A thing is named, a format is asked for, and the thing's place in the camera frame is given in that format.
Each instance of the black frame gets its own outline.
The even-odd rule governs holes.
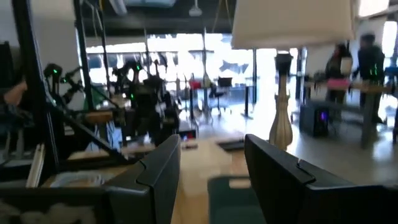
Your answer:
[[[91,90],[91,79],[90,79],[90,68],[88,67],[88,59],[87,59],[87,51],[86,51],[86,34],[85,34],[85,27],[83,22],[83,14],[82,14],[82,4],[85,3],[97,10],[99,15],[99,21],[101,23],[101,45],[104,49],[103,52],[103,60],[105,68],[108,68],[108,54],[106,53],[106,35],[105,35],[105,26],[104,26],[104,16],[102,11],[99,9],[98,6],[92,4],[88,0],[73,0],[73,7],[75,10],[75,25],[77,30],[78,36],[78,43],[80,49],[80,60],[81,60],[81,67],[83,70],[83,79],[85,82],[85,95],[87,100],[87,105],[89,110],[94,110],[94,103],[93,103],[93,93]],[[108,69],[105,70],[106,74],[106,88],[109,92],[110,90],[110,80],[109,80],[109,71]]]
[[[127,160],[118,151],[111,150],[109,145],[102,139],[98,139],[93,135],[93,133],[87,130],[87,128],[80,123],[77,123],[74,119],[64,116],[62,110],[51,104],[50,93],[47,89],[40,57],[38,55],[37,42],[31,16],[30,0],[12,0],[12,6],[22,59],[24,61],[25,70],[29,71],[26,73],[26,83],[29,87],[28,92],[32,95],[35,125],[44,130],[44,145],[46,153],[39,184],[43,184],[43,182],[50,176],[66,170],[98,169],[101,167],[121,166],[136,163],[139,160],[140,155],[138,155],[137,158]],[[58,113],[58,115],[63,116],[66,123],[91,135],[93,142],[106,150],[110,156],[94,159],[79,159],[74,161],[59,161],[58,149],[52,127],[52,113]],[[28,176],[29,170],[30,165],[2,168],[0,182],[25,179]]]
[[[25,65],[25,70],[29,71],[25,79],[29,87],[28,92],[33,96],[35,125],[44,130],[46,163],[43,166],[43,176],[49,177],[52,172],[58,172],[59,169],[58,149],[52,128],[50,108],[47,103],[47,96],[49,96],[50,93],[45,84],[45,78],[37,50],[35,32],[32,25],[30,0],[12,0],[12,8],[22,60]]]

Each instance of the lamp shade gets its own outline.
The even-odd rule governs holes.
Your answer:
[[[292,48],[354,39],[350,0],[237,0],[235,49]]]

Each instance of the black shirt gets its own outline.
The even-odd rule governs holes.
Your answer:
[[[359,72],[363,80],[382,80],[384,78],[384,57],[382,50],[378,46],[359,50],[359,67],[354,72],[354,77]]]

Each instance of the pink object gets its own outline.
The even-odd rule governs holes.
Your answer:
[[[199,81],[190,81],[189,85],[190,85],[192,90],[197,90],[197,89],[200,89],[201,82],[199,82]]]
[[[331,88],[348,88],[350,84],[349,79],[345,78],[330,78],[327,86]]]

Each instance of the table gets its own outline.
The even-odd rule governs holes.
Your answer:
[[[113,120],[112,111],[90,112],[86,114],[85,119],[90,124],[97,125],[100,138],[104,139],[106,142],[109,142],[108,128],[106,125]]]
[[[327,86],[327,83],[322,82],[322,83],[315,83],[315,82],[305,82],[304,83],[304,102],[310,98],[311,95],[311,89],[313,87],[325,87],[328,88],[329,90],[340,90],[340,91],[347,91],[349,88],[347,86],[334,86],[330,87]],[[374,124],[372,122],[372,116],[374,112],[374,104],[375,104],[375,96],[377,94],[382,94],[382,93],[391,93],[391,87],[390,86],[381,86],[381,85],[371,85],[368,83],[363,83],[363,82],[353,82],[350,86],[352,90],[359,90],[363,93],[366,93],[366,102],[365,106],[363,109],[363,125],[362,125],[362,135],[361,135],[361,147],[364,149],[368,145],[371,137],[371,133],[374,127]]]
[[[182,143],[197,144],[197,149],[182,150],[180,182],[172,217],[173,224],[208,223],[207,182],[219,175],[248,175],[243,151],[226,153],[217,143],[242,138],[236,133],[228,138],[196,139]],[[77,152],[70,159],[93,156],[93,152]],[[112,167],[102,171],[120,174],[130,166]],[[54,177],[46,181],[44,187],[51,184]]]

